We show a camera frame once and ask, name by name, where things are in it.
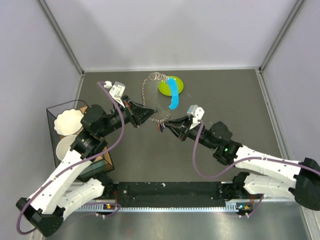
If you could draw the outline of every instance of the cable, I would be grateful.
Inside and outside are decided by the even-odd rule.
[[[119,203],[117,203],[117,202],[89,202],[89,203],[86,203],[84,205],[88,206],[88,205],[101,205],[101,204],[103,204],[103,205],[106,205],[106,204],[115,205],[115,207],[116,207],[116,209],[113,212],[111,212],[108,215],[104,215],[105,217],[103,217],[103,219],[112,217],[113,215],[115,215],[121,209],[121,205]],[[93,216],[93,215],[95,215],[95,216],[101,215],[102,216],[102,214],[99,214],[99,213],[96,213],[96,212],[90,212],[90,213],[82,214],[79,217],[77,217],[76,219],[74,219],[72,222],[70,222],[68,225],[64,225],[56,233],[54,233],[54,235],[60,234],[62,231],[64,231],[68,227],[70,227],[72,224],[77,222],[79,219],[82,219],[83,217],[86,217],[86,216]]]
[[[88,157],[88,158],[85,158],[84,160],[82,161],[79,161],[77,163],[74,163],[72,165],[70,165],[69,167],[67,167],[66,169],[62,170],[61,172],[59,172],[55,177],[58,178],[60,177],[62,174],[64,174],[66,171],[72,169],[73,167],[77,166],[77,165],[80,165],[80,164],[83,164],[85,162],[88,162],[88,161],[91,161],[99,156],[102,156],[106,153],[108,153],[109,151],[111,151],[112,149],[114,149],[118,144],[119,142],[121,141],[122,137],[124,136],[124,132],[125,132],[125,119],[124,119],[124,116],[118,106],[118,103],[112,98],[112,96],[110,95],[110,93],[108,92],[107,89],[105,89],[104,87],[104,82],[103,81],[100,81],[97,83],[98,86],[104,91],[104,93],[108,96],[108,98],[111,100],[111,102],[113,103],[113,105],[115,106],[117,112],[119,113],[119,116],[120,116],[120,120],[121,120],[121,133],[120,133],[120,136],[119,138],[116,140],[116,142],[111,146],[109,147],[107,150],[101,152],[101,153],[98,153],[96,155],[93,155],[91,157]],[[29,199],[29,201],[24,205],[24,207],[22,208],[21,212],[19,213],[19,216],[18,216],[18,219],[16,221],[16,230],[19,234],[21,235],[28,235],[30,233],[32,233],[33,231],[36,230],[36,228],[34,229],[31,229],[29,231],[22,231],[20,229],[20,222],[21,222],[21,219],[26,211],[26,209],[30,206],[30,204],[32,203],[33,200],[35,200],[39,195],[40,193],[42,193],[43,190],[45,190],[51,183],[53,183],[53,180],[49,180],[45,185],[43,185],[34,195],[33,197],[31,197]]]
[[[192,152],[192,164],[193,164],[193,167],[194,167],[194,170],[196,171],[196,173],[199,176],[203,177],[204,179],[215,179],[215,178],[218,178],[221,175],[223,175],[224,173],[226,173],[227,171],[229,171],[231,168],[233,168],[235,165],[237,165],[239,163],[242,163],[244,161],[248,161],[248,160],[264,160],[264,161],[269,161],[269,162],[274,162],[274,163],[279,163],[279,164],[284,164],[284,165],[285,164],[292,165],[292,166],[295,166],[295,167],[298,167],[298,168],[301,168],[301,169],[308,170],[308,171],[320,176],[320,171],[314,170],[311,167],[304,166],[304,165],[297,164],[297,163],[293,163],[293,162],[290,162],[290,161],[285,161],[285,160],[277,160],[277,159],[273,159],[273,158],[263,159],[260,156],[251,156],[251,157],[245,157],[245,158],[239,159],[239,160],[233,162],[232,164],[230,164],[223,171],[219,172],[216,175],[211,175],[211,176],[210,175],[204,175],[199,171],[199,169],[197,167],[197,161],[196,161],[197,146],[198,146],[198,142],[199,142],[199,138],[200,138],[201,132],[202,132],[202,130],[204,128],[204,121],[199,120],[199,122],[200,122],[200,128],[199,128],[199,131],[198,131],[198,133],[196,135],[196,138],[195,138],[195,141],[194,141],[193,152]]]
[[[250,212],[248,215],[246,215],[248,218],[249,218],[250,216],[252,216],[252,215],[257,211],[257,209],[258,209],[258,207],[261,205],[263,199],[264,199],[264,195],[262,194],[261,197],[260,197],[260,200],[259,200],[258,204],[255,206],[255,208],[252,210],[252,212]]]

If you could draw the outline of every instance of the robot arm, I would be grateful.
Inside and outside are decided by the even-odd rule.
[[[181,141],[185,141],[186,138],[196,140],[200,130],[199,120],[204,113],[201,107],[193,105],[186,116],[169,120],[164,125]],[[233,179],[233,188],[239,196],[246,192],[252,195],[294,198],[306,208],[320,210],[320,177],[299,166],[286,164],[304,165],[319,171],[320,167],[315,160],[305,158],[300,162],[270,156],[231,140],[232,135],[225,124],[217,122],[210,129],[202,129],[198,142],[215,151],[213,157],[223,165],[233,164],[236,168],[267,175],[240,173]],[[272,161],[284,161],[284,164]]]
[[[124,88],[123,84],[116,82],[110,95],[119,104],[124,123],[132,123],[138,128],[157,110],[138,104],[126,95],[122,96]],[[20,211],[29,204],[23,215],[45,237],[55,233],[72,212],[88,201],[101,196],[109,199],[114,197],[113,181],[103,173],[93,175],[84,185],[65,194],[78,175],[94,161],[84,160],[101,153],[107,146],[104,137],[122,126],[117,111],[107,114],[99,105],[91,105],[85,110],[81,124],[83,130],[55,171],[35,193],[28,198],[20,198],[16,203]]]

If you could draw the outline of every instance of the metal frame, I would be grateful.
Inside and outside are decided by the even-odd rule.
[[[293,9],[291,10],[288,18],[286,19],[283,27],[281,28],[281,31],[279,32],[278,36],[276,37],[276,39],[274,40],[269,52],[267,53],[266,57],[264,58],[262,65],[260,67],[260,70],[263,72],[268,63],[270,62],[272,56],[274,55],[275,51],[277,50],[280,42],[282,41],[282,39],[284,38],[286,32],[288,31],[290,25],[292,24],[293,20],[296,18],[298,12],[300,11],[301,7],[303,6],[303,3],[305,2],[305,0],[297,0]]]
[[[84,75],[85,72],[82,69],[81,65],[79,64],[75,54],[73,53],[70,45],[68,44],[68,41],[66,40],[62,30],[60,29],[57,21],[55,20],[52,12],[50,11],[50,8],[46,2],[46,0],[37,0],[37,2],[39,3],[41,9],[43,10],[45,16],[47,17],[49,23],[51,24],[53,30],[55,31],[59,41],[62,44],[62,47],[65,49],[66,54],[68,55],[69,59],[71,60],[71,62],[73,63],[74,67],[76,68],[76,70],[79,72],[80,74],[80,81],[79,84],[77,86],[77,92],[76,92],[76,99],[79,97],[80,94],[80,90],[82,87],[82,83],[84,80]],[[262,62],[262,65],[260,66],[259,69],[256,69],[256,75],[261,87],[261,91],[266,103],[266,107],[271,119],[271,123],[272,123],[272,127],[273,130],[275,132],[275,137],[277,140],[277,143],[279,145],[279,150],[280,153],[282,155],[283,158],[289,159],[290,158],[290,153],[288,151],[288,148],[286,147],[286,141],[285,141],[285,137],[283,135],[283,131],[281,128],[281,125],[278,121],[278,116],[277,116],[277,111],[275,109],[275,105],[272,101],[272,97],[270,96],[270,92],[268,89],[268,81],[266,80],[265,76],[264,76],[264,70],[266,69],[266,67],[268,66],[272,56],[274,55],[274,53],[276,52],[276,50],[278,49],[281,41],[283,40],[285,34],[287,33],[290,25],[293,23],[294,19],[297,17],[299,11],[301,10],[303,3],[305,2],[305,0],[297,0],[292,11],[290,12],[287,20],[285,21],[283,27],[281,28],[278,36],[276,37],[276,39],[274,40],[270,50],[268,51],[265,59]],[[208,68],[199,68],[197,70],[205,70]],[[239,68],[210,68],[212,69],[239,69]],[[255,69],[255,67],[245,67],[242,69]],[[268,199],[267,201],[283,201],[283,199]],[[302,213],[304,215],[305,221],[306,221],[306,225],[308,227],[308,230],[310,232],[310,235],[312,237],[312,239],[319,239],[320,236],[320,212],[314,212],[311,211],[309,209],[306,209],[304,207],[302,207]],[[32,233],[30,235],[30,239],[31,240],[41,240],[43,239],[43,236],[40,232],[35,231],[34,233]]]
[[[52,12],[46,2],[46,0],[36,0],[36,1],[39,3],[44,15],[46,16],[50,25],[52,26],[57,38],[59,39],[63,49],[65,50],[65,53],[68,55],[69,59],[71,60],[71,62],[74,65],[75,69],[82,76],[85,72],[82,69],[82,67],[80,66],[80,63],[78,62],[74,52],[72,51],[66,37],[64,36],[63,32],[61,31],[54,15],[52,14]]]

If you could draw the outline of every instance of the gray floor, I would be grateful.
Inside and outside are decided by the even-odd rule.
[[[184,90],[173,117],[182,117],[188,107],[198,104],[205,110],[207,128],[223,121],[233,132],[233,139],[257,151],[280,156],[275,134],[254,70],[170,71],[180,77]],[[108,98],[97,87],[98,81],[119,81],[125,93],[141,102],[141,83],[149,72],[86,73],[80,99],[99,104],[109,111]],[[158,95],[162,101],[165,96]],[[107,137],[109,144],[119,130]],[[180,142],[168,130],[158,133],[154,123],[140,129],[125,126],[124,139],[111,152],[114,181],[203,181],[192,167],[193,141]],[[199,168],[216,174],[225,166],[219,164],[212,151],[199,147]],[[230,181],[239,171],[233,169],[217,181]],[[309,240],[301,208],[294,202],[264,202],[249,219],[235,213],[118,213],[102,220],[94,216],[72,214],[60,233],[48,240]]]
[[[141,84],[150,72],[86,73],[79,99],[99,104],[107,112],[112,104],[97,86],[99,81],[118,81],[125,84],[125,94],[137,103],[142,102]],[[233,132],[233,140],[257,151],[280,157],[275,134],[254,70],[188,70],[163,71],[180,77],[184,90],[172,119],[183,117],[190,105],[205,110],[205,126],[224,122]],[[158,94],[159,101],[170,99]],[[109,146],[118,138],[120,130],[107,136]],[[192,165],[194,142],[179,141],[169,130],[159,133],[157,125],[148,121],[140,129],[125,126],[124,138],[111,157],[115,170],[108,175],[116,182],[188,182],[203,181]],[[204,174],[216,174],[225,168],[213,157],[213,152],[198,147],[197,163]],[[215,181],[231,181],[240,172],[232,169]]]
[[[67,227],[47,240],[311,239],[301,218],[301,208],[293,202],[264,202],[249,219],[222,212],[121,212],[105,220],[95,216],[79,218],[81,215],[73,213],[63,223]]]

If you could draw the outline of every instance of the purple cable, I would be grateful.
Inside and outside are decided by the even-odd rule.
[[[196,173],[203,177],[204,179],[215,179],[215,178],[218,178],[220,177],[221,175],[225,174],[227,171],[229,171],[231,168],[233,168],[235,165],[241,163],[241,162],[244,162],[244,161],[248,161],[248,160],[263,160],[262,157],[259,157],[259,156],[251,156],[251,157],[245,157],[245,158],[242,158],[240,160],[237,160],[235,162],[233,162],[232,164],[230,164],[228,167],[226,167],[223,171],[219,172],[218,174],[216,175],[204,175],[202,174],[198,167],[197,167],[197,161],[196,161],[196,152],[197,152],[197,146],[198,146],[198,142],[199,142],[199,139],[200,139],[200,135],[202,133],[202,130],[204,129],[204,121],[202,121],[201,119],[199,120],[200,122],[200,128],[199,128],[199,131],[196,135],[196,138],[195,138],[195,141],[194,141],[194,146],[193,146],[193,152],[192,152],[192,164],[193,164],[193,167],[194,167],[194,170],[196,171]],[[306,169],[312,173],[315,173],[317,174],[318,176],[320,176],[320,171],[317,171],[317,170],[314,170],[312,169],[311,167],[308,167],[308,166],[304,166],[304,165],[301,165],[301,164],[297,164],[297,163],[294,163],[294,162],[290,162],[290,161],[285,161],[285,160],[277,160],[277,159],[273,159],[273,158],[266,158],[265,159],[266,161],[270,161],[270,162],[274,162],[274,163],[279,163],[279,164],[287,164],[287,165],[291,165],[291,166],[295,166],[295,167],[298,167],[298,168],[302,168],[302,169]],[[260,206],[262,200],[264,198],[264,195],[261,195],[261,198],[260,198],[260,201],[258,202],[257,206],[253,209],[252,212],[250,212],[247,216],[250,217],[256,210],[257,208]]]
[[[121,205],[117,202],[89,202],[86,203],[85,205],[115,205],[117,207],[117,209],[115,211],[113,211],[112,213],[105,215],[106,218],[112,217],[113,215],[115,215],[120,209],[121,209]],[[74,224],[75,222],[77,222],[79,219],[82,219],[83,217],[86,216],[96,216],[98,213],[95,212],[90,212],[90,213],[86,213],[86,214],[82,214],[81,216],[77,217],[76,219],[74,219],[72,222],[70,222],[68,225],[64,225],[62,228],[60,228],[54,235],[60,234],[61,232],[63,232],[65,229],[67,229],[68,227],[70,227],[72,224]]]
[[[111,100],[111,102],[113,103],[113,105],[115,106],[117,112],[119,113],[119,116],[120,116],[120,120],[121,120],[121,133],[120,133],[120,136],[119,138],[116,140],[116,142],[111,146],[109,147],[107,150],[103,151],[103,152],[100,152],[96,155],[93,155],[91,157],[88,157],[88,158],[85,158],[84,160],[82,161],[79,161],[77,163],[74,163],[72,165],[70,165],[69,167],[67,167],[66,169],[62,170],[61,172],[59,172],[55,177],[58,178],[60,177],[62,174],[64,174],[66,171],[72,169],[73,167],[77,166],[77,165],[80,165],[80,164],[83,164],[87,161],[91,161],[97,157],[100,157],[106,153],[108,153],[109,151],[111,151],[112,149],[114,149],[118,144],[119,142],[121,141],[122,137],[124,136],[124,132],[125,132],[125,119],[124,119],[124,116],[118,106],[118,103],[112,98],[112,96],[110,95],[110,93],[108,92],[107,89],[105,89],[104,87],[104,82],[103,81],[100,81],[97,83],[98,86],[104,91],[104,93],[108,96],[108,98]],[[26,211],[26,209],[29,207],[29,205],[32,203],[33,200],[36,199],[36,197],[38,197],[40,195],[40,193],[42,193],[43,190],[45,190],[51,183],[53,182],[53,180],[49,180],[45,185],[43,185],[39,191],[37,191],[32,198],[30,198],[30,200],[24,205],[24,207],[22,208],[21,212],[19,213],[19,216],[18,216],[18,219],[16,221],[16,230],[19,234],[21,235],[27,235],[27,234],[30,234],[32,233],[33,231],[36,230],[36,228],[34,229],[31,229],[29,231],[21,231],[20,229],[20,222],[21,222],[21,219]]]
[[[250,212],[250,213],[247,215],[248,218],[249,218],[250,216],[252,216],[252,215],[255,213],[255,211],[257,211],[257,208],[261,205],[263,199],[264,199],[264,195],[262,194],[261,197],[260,197],[260,200],[259,200],[258,204],[255,206],[255,208],[252,210],[252,212]]]

